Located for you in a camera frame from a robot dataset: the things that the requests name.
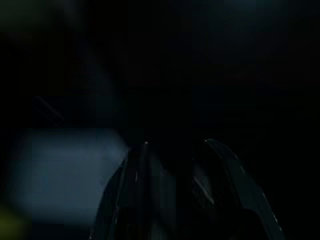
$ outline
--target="black object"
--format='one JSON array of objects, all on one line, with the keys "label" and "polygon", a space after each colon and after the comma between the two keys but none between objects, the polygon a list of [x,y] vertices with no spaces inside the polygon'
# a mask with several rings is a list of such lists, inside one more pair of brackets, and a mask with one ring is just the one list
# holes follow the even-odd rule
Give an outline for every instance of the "black object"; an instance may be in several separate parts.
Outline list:
[{"label": "black object", "polygon": [[[131,150],[105,190],[90,239],[171,240],[182,231],[188,239],[285,239],[264,193],[228,147],[206,140],[193,151],[192,167],[205,172],[210,187],[194,174],[179,183],[147,142]],[[183,222],[178,192],[190,204]]]}]

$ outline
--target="blurry light patch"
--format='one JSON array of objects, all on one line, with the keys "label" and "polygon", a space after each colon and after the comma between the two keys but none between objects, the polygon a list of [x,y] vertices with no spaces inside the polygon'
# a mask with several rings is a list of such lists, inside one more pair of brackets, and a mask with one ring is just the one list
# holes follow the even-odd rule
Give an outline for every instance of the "blurry light patch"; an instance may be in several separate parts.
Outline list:
[{"label": "blurry light patch", "polygon": [[12,201],[33,221],[89,226],[127,151],[110,129],[32,130],[13,166]]},{"label": "blurry light patch", "polygon": [[22,240],[27,234],[27,221],[5,205],[0,205],[0,239]]}]

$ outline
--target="dark background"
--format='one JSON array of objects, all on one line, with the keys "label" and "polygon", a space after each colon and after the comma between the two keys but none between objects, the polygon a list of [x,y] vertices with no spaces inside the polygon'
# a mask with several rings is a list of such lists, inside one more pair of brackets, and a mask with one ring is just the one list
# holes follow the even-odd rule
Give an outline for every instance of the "dark background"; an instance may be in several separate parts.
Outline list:
[{"label": "dark background", "polygon": [[[31,51],[2,39],[2,89],[15,93],[2,96],[3,118],[16,127],[114,127],[129,145],[217,139],[262,187],[286,237],[311,239],[316,12],[305,1],[90,1],[89,33],[33,33],[23,47]],[[27,95],[42,96],[63,120],[44,120],[34,98],[31,115]]]}]

